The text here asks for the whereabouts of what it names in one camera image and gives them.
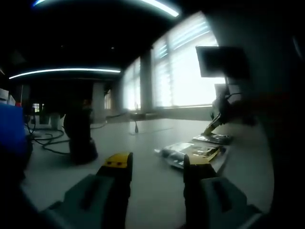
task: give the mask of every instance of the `cable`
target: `cable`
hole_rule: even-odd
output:
[[[28,128],[28,131],[29,131],[29,134],[30,134],[30,135],[32,135],[32,134],[34,133],[35,128],[36,128],[36,117],[35,117],[35,115],[33,115],[33,117],[34,117],[34,127],[33,127],[33,129],[32,129],[32,132],[31,132],[31,129],[30,129],[30,127],[29,127],[29,124],[28,124],[28,123],[25,124],[25,126]]]
[[[137,134],[137,133],[139,133],[139,128],[138,128],[137,121],[134,120],[134,123],[135,123],[134,132]]]
[[[165,128],[165,129],[161,129],[161,130],[155,130],[155,131],[150,131],[150,132],[143,132],[143,133],[139,133],[140,135],[144,135],[144,134],[151,134],[151,133],[156,133],[156,132],[161,132],[161,131],[165,131],[165,130],[171,130],[173,129],[173,127],[170,128]]]
[[[106,125],[107,125],[107,120],[105,121],[105,123],[104,123],[103,125],[97,126],[97,127],[91,127],[90,129],[91,129],[91,130],[100,129],[100,128],[103,128],[103,127],[106,126]]]
[[[62,137],[64,135],[64,132],[62,130],[56,130],[56,131],[59,131],[61,134],[56,136],[56,137],[54,137],[52,134],[46,133],[45,135],[50,135],[51,137],[50,138],[39,138],[39,139],[33,138],[32,141],[35,141],[38,144],[42,145],[43,149],[48,150],[50,152],[53,152],[53,153],[56,153],[56,154],[60,154],[60,155],[69,155],[70,153],[63,153],[63,152],[60,152],[60,151],[57,151],[57,150],[53,150],[53,149],[49,149],[49,148],[46,147],[46,146],[49,146],[49,145],[59,144],[59,143],[63,143],[63,142],[69,142],[69,140],[52,142],[54,139],[60,138],[60,137]]]
[[[237,92],[237,93],[230,94],[228,97],[226,97],[226,99],[229,99],[232,95],[236,95],[236,94],[242,94],[242,93]]]
[[[110,115],[110,116],[107,116],[106,118],[116,118],[116,117],[120,117],[120,116],[123,116],[125,114],[128,114],[128,112],[125,112],[125,113],[122,113],[122,114],[117,114],[117,115]]]

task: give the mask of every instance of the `fluorescent light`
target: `fluorescent light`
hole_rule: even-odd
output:
[[[178,12],[174,11],[173,9],[169,8],[168,6],[163,5],[162,3],[160,3],[160,2],[158,2],[156,0],[141,0],[141,1],[144,1],[144,2],[146,2],[148,4],[151,4],[151,5],[159,8],[159,9],[161,9],[161,10],[171,14],[174,17],[177,17],[179,15]]]
[[[14,78],[17,78],[20,76],[30,75],[30,74],[63,72],[63,71],[69,71],[69,72],[89,71],[89,72],[104,72],[104,73],[120,73],[121,72],[120,70],[96,69],[96,68],[59,68],[59,69],[47,69],[47,70],[39,70],[39,71],[33,71],[33,72],[28,72],[28,73],[22,73],[19,75],[12,76],[9,79],[14,79]]]
[[[34,4],[33,4],[33,6],[37,6],[39,3],[42,3],[42,2],[44,2],[45,0],[37,0]]]

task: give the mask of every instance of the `window blind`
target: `window blind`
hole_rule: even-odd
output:
[[[212,104],[215,84],[223,77],[202,78],[196,46],[218,46],[216,38],[199,12],[189,17],[153,46],[153,97],[156,107]]]
[[[123,76],[123,107],[128,110],[141,108],[140,58],[132,63]]]

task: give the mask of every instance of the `table surface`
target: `table surface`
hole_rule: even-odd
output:
[[[154,150],[188,142],[208,124],[208,121],[174,119],[140,121],[136,135],[134,122],[108,124],[91,131],[99,157],[82,166],[72,164],[68,156],[53,154],[34,144],[22,188],[34,206],[43,210],[63,200],[64,193],[88,174],[95,174],[106,158],[120,151],[130,151],[134,153],[134,161],[126,228],[178,228],[185,223],[183,174],[168,166]],[[222,176],[246,194],[249,204],[268,212],[274,177],[261,126],[226,124],[215,133],[234,137]],[[50,147],[69,151],[67,143]]]

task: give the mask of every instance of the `plastic wrapper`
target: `plastic wrapper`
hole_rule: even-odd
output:
[[[218,154],[225,151],[222,146],[204,146],[193,143],[176,143],[167,146],[162,150],[155,150],[159,156],[163,157],[166,162],[174,167],[183,169],[184,155],[202,156],[209,161],[213,160]]]
[[[229,145],[233,138],[228,135],[211,134],[211,135],[199,135],[194,137],[193,139],[198,141],[220,144],[220,145]]]

